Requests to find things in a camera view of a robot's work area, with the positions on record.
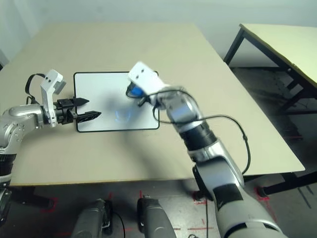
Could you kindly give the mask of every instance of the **white board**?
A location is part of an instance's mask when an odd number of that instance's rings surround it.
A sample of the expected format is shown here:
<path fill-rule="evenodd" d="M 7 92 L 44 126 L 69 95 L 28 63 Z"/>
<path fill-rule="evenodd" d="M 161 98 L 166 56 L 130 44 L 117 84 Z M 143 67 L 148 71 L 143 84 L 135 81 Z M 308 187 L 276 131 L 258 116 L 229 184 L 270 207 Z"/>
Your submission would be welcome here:
<path fill-rule="evenodd" d="M 78 72 L 74 74 L 76 98 L 89 100 L 77 108 L 78 114 L 97 111 L 102 114 L 77 124 L 79 132 L 158 129 L 149 103 L 137 106 L 137 99 L 125 95 L 130 81 L 128 72 Z"/>

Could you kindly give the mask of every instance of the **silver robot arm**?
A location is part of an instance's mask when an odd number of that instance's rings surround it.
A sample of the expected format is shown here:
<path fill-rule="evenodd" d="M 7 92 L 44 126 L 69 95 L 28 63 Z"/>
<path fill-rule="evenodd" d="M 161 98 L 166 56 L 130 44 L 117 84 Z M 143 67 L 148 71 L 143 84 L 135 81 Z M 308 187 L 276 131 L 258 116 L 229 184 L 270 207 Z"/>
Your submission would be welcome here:
<path fill-rule="evenodd" d="M 188 149 L 193 173 L 205 196 L 216 204 L 222 238 L 285 238 L 268 212 L 244 190 L 242 174 L 222 142 L 210 130 L 196 102 L 180 88 L 164 84 L 145 64 L 129 72 L 127 96 L 165 109 Z"/>
<path fill-rule="evenodd" d="M 11 170 L 23 137 L 44 125 L 55 127 L 58 123 L 67 124 L 74 120 L 82 122 L 101 114 L 92 111 L 77 115 L 74 108 L 87 103 L 86 99 L 60 99 L 53 102 L 53 94 L 59 94 L 65 84 L 61 74 L 50 70 L 41 84 L 42 105 L 34 103 L 13 107 L 0 116 L 0 226 L 9 211 Z"/>

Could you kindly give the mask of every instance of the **floor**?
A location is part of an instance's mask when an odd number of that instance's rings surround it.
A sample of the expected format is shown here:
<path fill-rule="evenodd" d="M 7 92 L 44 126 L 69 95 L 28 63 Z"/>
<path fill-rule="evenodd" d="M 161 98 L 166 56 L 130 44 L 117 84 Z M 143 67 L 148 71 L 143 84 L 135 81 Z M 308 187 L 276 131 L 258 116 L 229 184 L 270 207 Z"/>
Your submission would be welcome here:
<path fill-rule="evenodd" d="M 282 103 L 285 100 L 283 98 L 289 98 L 299 90 L 284 90 L 291 79 L 283 72 L 258 69 L 233 69 L 233 72 L 266 113 L 276 106 L 276 103 L 269 102 L 268 97 L 279 95 L 277 100 Z M 315 100 L 301 100 L 296 105 L 297 108 L 316 106 Z M 273 117 L 271 119 L 307 169 L 297 175 L 315 171 L 317 116 L 291 116 L 282 121 Z M 269 200 L 259 199 L 254 192 L 256 186 L 282 181 L 281 175 L 267 175 L 247 182 L 246 189 L 268 210 L 288 237 L 317 237 L 317 184 L 274 194 Z M 70 237 L 79 212 L 97 198 L 112 200 L 114 210 L 123 218 L 127 238 L 142 238 L 144 235 L 138 231 L 136 223 L 136 204 L 142 195 L 159 199 L 178 238 L 186 238 L 189 234 L 205 238 L 206 202 L 194 201 L 191 196 L 194 190 L 197 190 L 194 180 L 39 186 L 36 193 L 56 198 L 56 207 L 47 211 L 13 203 L 7 223 L 0 228 L 0 238 Z M 207 205 L 209 238 L 218 238 L 214 204 L 209 201 Z M 123 236 L 122 225 L 118 217 L 113 219 L 113 234 L 108 237 L 120 238 Z"/>

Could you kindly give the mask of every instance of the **black border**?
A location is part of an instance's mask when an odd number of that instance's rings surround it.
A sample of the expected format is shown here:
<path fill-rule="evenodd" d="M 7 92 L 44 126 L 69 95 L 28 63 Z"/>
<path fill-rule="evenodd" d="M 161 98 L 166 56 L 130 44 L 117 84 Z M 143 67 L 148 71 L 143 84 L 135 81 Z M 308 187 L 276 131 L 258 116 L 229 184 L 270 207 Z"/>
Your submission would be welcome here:
<path fill-rule="evenodd" d="M 77 73 L 128 73 L 128 71 L 108 71 L 108 72 L 75 72 L 73 74 L 73 81 L 74 81 L 74 96 L 76 97 L 76 84 L 75 84 L 75 75 Z M 158 126 L 157 128 L 149 128 L 149 129 L 128 129 L 128 130 L 91 130 L 91 131 L 79 131 L 78 130 L 78 122 L 76 121 L 76 130 L 79 133 L 89 133 L 89 132 L 107 132 L 107 131 L 136 131 L 136 130 L 157 130 L 159 129 L 159 111 L 158 111 Z"/>

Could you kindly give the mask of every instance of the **beige tabletop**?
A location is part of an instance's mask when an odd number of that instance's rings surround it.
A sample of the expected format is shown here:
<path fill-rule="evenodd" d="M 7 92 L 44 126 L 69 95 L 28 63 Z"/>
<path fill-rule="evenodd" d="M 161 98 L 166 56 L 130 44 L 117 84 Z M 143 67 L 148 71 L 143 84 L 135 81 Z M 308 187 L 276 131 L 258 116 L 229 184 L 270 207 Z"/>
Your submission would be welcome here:
<path fill-rule="evenodd" d="M 63 23 L 45 27 L 0 71 L 0 108 L 25 103 L 29 75 L 60 72 L 67 82 L 58 98 L 74 95 L 78 71 L 129 71 L 137 61 L 162 80 L 183 85 L 205 115 L 228 114 L 249 138 L 252 162 L 247 175 L 303 170 L 288 145 L 245 88 L 192 24 Z M 31 91 L 41 99 L 40 83 Z M 210 120 L 241 170 L 247 153 L 232 122 Z M 88 183 L 192 178 L 193 163 L 171 125 L 157 130 L 78 133 L 75 124 L 46 127 L 23 140 L 12 185 Z"/>
<path fill-rule="evenodd" d="M 317 87 L 316 27 L 265 24 L 240 26 Z"/>

